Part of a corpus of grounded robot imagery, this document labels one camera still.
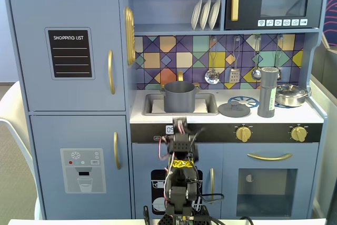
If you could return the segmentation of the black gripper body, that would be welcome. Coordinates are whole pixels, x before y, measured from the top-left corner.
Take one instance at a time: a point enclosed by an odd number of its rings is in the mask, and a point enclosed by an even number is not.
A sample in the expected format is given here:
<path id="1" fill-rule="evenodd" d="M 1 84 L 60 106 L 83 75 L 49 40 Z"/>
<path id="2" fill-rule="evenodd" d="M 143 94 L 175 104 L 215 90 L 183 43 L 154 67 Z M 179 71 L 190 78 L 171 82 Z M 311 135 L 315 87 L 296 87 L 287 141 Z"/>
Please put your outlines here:
<path id="1" fill-rule="evenodd" d="M 186 134 L 187 131 L 187 118 L 175 117 L 173 118 L 174 133 Z"/>

